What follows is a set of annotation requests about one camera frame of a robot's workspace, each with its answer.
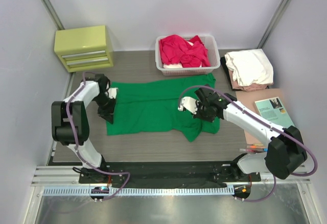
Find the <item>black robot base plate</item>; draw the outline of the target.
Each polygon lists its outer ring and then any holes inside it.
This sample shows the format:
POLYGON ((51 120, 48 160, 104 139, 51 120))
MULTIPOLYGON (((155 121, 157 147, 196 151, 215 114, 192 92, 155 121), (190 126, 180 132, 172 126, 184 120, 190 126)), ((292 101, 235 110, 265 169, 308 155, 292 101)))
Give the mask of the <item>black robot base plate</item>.
POLYGON ((114 186, 127 181, 130 188, 178 188, 203 183, 259 182, 261 176, 242 173, 232 161, 104 162, 96 170, 82 168, 79 182, 106 183, 108 179, 114 186))

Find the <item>white plastic laundry basket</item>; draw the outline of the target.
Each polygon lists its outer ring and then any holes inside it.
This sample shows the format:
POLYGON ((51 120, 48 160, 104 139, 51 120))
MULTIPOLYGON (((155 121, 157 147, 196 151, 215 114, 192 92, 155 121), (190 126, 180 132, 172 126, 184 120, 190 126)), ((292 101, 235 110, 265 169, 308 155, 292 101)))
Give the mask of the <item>white plastic laundry basket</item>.
POLYGON ((202 75, 209 74, 221 66, 220 55, 217 42, 214 36, 209 34, 200 34, 199 38, 208 49, 209 67, 188 67, 188 68, 164 68, 159 52, 159 41, 166 36, 159 36, 155 41, 155 63, 156 68, 162 72, 164 76, 187 76, 187 75, 202 75))

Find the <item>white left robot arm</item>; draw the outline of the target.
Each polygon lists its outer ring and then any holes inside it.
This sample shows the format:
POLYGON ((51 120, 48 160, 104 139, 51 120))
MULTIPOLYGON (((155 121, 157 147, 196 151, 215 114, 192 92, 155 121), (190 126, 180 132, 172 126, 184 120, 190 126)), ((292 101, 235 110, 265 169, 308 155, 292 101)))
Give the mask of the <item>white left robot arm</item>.
POLYGON ((71 149, 82 162, 82 174, 89 173, 97 183, 103 183, 110 174, 104 157, 94 148, 89 135, 86 108, 91 102, 98 106, 98 115, 113 124, 117 88, 104 74, 83 79, 70 96, 51 105, 52 138, 71 149))

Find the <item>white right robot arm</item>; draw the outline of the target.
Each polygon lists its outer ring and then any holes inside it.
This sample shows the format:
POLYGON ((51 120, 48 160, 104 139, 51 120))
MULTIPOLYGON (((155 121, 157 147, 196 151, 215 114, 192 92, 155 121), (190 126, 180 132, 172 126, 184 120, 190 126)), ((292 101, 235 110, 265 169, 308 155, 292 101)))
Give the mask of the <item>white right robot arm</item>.
POLYGON ((244 180, 251 173, 269 172, 278 179, 301 176, 297 169, 307 160, 299 129, 269 122, 245 107, 236 97, 218 93, 211 87, 198 86, 196 97, 184 97, 179 110, 189 110, 194 118, 213 122, 216 118, 231 122, 251 134, 266 151, 243 153, 233 160, 231 177, 244 180))

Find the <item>green t shirt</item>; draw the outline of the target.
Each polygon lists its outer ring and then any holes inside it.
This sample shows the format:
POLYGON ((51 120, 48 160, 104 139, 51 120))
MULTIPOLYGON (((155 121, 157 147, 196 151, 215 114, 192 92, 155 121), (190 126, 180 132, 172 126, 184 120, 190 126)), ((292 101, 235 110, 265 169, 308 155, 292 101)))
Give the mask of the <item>green t shirt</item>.
POLYGON ((215 82, 211 73, 150 83, 113 82, 118 94, 114 122, 106 124, 107 135, 178 130, 193 142, 202 132, 216 134, 220 129, 219 119, 207 122, 178 110, 178 99, 185 89, 195 85, 214 87, 215 82))

